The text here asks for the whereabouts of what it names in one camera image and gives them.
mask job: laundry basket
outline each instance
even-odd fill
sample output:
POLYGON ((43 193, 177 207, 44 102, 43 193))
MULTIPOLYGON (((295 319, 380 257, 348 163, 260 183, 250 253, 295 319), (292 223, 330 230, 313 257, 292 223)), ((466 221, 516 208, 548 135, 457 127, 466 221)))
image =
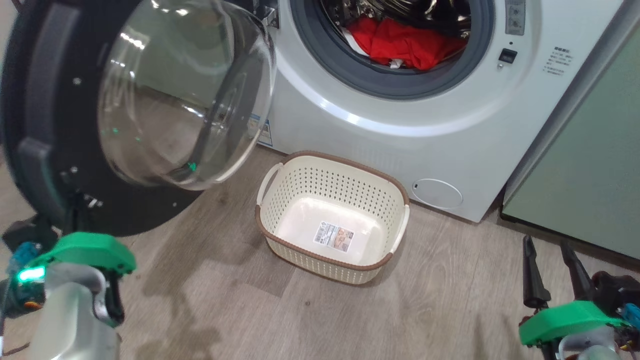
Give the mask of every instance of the laundry basket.
POLYGON ((397 180, 377 170, 297 152, 262 180, 255 219, 276 255, 318 275, 363 284, 400 244, 409 198, 397 180))

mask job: washing machine door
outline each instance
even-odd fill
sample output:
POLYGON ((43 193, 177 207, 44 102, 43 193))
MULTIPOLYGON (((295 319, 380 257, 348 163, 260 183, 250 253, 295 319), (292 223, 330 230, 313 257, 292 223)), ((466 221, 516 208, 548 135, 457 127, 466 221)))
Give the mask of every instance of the washing machine door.
POLYGON ((91 231, 146 231, 242 165, 274 78, 263 24, 222 0, 28 0, 1 83, 12 176, 60 228, 81 196, 91 231))

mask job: gray label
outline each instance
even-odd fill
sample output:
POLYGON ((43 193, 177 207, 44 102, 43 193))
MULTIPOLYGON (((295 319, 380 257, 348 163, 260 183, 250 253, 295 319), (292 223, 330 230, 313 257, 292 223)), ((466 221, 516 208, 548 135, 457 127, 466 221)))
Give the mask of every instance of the gray label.
POLYGON ((506 27, 504 32, 509 35, 524 35, 525 0, 505 0, 506 27))

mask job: product label inside basket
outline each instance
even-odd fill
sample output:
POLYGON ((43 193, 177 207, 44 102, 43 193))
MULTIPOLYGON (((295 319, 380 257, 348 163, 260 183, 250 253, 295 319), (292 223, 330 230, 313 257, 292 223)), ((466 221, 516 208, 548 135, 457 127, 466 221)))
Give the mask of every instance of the product label inside basket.
POLYGON ((314 242, 347 252, 353 239, 353 231, 328 222, 321 222, 314 242))

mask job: red cloth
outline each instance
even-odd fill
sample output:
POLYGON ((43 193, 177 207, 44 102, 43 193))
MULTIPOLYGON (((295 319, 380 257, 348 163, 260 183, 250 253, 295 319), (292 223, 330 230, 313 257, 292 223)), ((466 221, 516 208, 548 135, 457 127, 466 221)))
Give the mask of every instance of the red cloth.
POLYGON ((407 67, 420 70, 431 69, 467 44, 462 39, 447 38, 436 31, 402 25, 389 18, 378 24, 363 16, 348 29, 371 60, 389 65, 391 59, 402 59, 407 67))

